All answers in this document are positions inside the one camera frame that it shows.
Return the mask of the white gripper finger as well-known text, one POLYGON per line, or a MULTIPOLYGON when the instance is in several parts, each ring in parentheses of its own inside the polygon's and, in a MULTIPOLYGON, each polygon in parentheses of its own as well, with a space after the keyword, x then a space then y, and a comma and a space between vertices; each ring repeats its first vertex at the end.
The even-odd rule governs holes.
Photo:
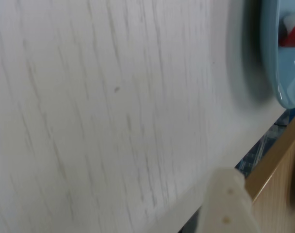
POLYGON ((199 233, 259 233, 245 178, 234 168, 213 172, 198 216, 199 233))

